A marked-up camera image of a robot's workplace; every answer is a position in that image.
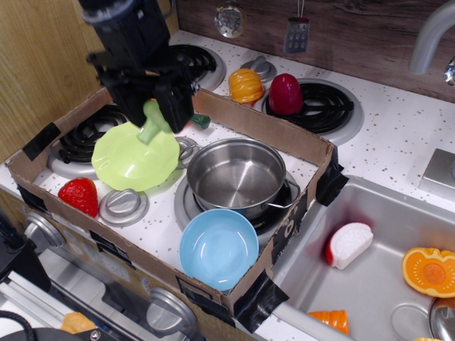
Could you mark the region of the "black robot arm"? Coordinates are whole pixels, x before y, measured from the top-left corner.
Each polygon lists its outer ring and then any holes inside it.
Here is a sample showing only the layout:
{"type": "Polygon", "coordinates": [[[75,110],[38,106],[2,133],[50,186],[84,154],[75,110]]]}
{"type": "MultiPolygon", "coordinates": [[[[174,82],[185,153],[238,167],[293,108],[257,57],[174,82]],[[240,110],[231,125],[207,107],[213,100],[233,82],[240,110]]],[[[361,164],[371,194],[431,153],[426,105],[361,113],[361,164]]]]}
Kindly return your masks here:
{"type": "Polygon", "coordinates": [[[114,103],[131,123],[143,126],[149,99],[172,132],[180,132],[193,116],[196,79],[177,61],[171,34],[157,1],[81,1],[82,18],[96,31],[104,50],[87,61],[97,71],[114,103]]]}

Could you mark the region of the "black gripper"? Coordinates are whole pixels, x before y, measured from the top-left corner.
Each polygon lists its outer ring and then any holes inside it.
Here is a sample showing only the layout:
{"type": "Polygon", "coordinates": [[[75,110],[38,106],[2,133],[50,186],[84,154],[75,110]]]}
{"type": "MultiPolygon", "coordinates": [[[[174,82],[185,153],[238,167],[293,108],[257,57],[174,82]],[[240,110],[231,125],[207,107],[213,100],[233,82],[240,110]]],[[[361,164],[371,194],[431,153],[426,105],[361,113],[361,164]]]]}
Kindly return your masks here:
{"type": "MultiPolygon", "coordinates": [[[[171,34],[157,1],[83,1],[82,18],[95,30],[104,50],[89,53],[87,61],[108,83],[107,75],[151,75],[158,83],[153,98],[173,133],[183,130],[194,115],[198,91],[188,66],[178,64],[170,51],[171,34]]],[[[108,91],[135,126],[146,121],[149,99],[131,85],[109,86],[108,91]]]]}

